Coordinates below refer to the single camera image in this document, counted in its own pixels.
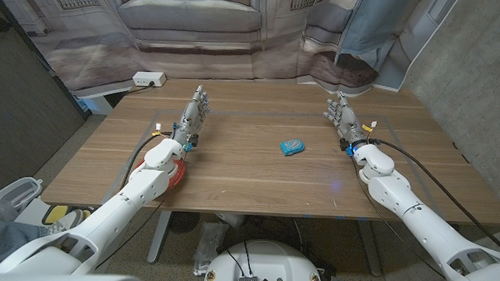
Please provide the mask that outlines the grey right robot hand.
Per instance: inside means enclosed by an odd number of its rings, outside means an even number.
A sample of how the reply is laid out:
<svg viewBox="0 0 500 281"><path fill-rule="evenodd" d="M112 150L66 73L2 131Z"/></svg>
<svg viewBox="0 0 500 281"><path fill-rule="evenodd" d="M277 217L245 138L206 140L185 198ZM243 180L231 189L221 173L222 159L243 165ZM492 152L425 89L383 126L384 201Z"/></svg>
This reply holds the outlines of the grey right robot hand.
<svg viewBox="0 0 500 281"><path fill-rule="evenodd" d="M343 91L337 92L337 100L327 100L327 111L322 114L332 122L339 137L343 138L347 144L354 147L367 142L367 138L363 134L363 126L349 106Z"/></svg>

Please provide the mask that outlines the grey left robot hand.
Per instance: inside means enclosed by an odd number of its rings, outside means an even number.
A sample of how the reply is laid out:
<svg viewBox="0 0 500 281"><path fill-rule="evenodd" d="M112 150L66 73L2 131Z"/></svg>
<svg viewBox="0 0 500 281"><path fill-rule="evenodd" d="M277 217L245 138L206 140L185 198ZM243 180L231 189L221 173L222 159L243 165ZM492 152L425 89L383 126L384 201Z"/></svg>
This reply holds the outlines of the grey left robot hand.
<svg viewBox="0 0 500 281"><path fill-rule="evenodd" d="M172 138L181 145L185 145L191 136L198 135L208 114L208 104L208 94L204 92L200 84L192 100L184 108Z"/></svg>

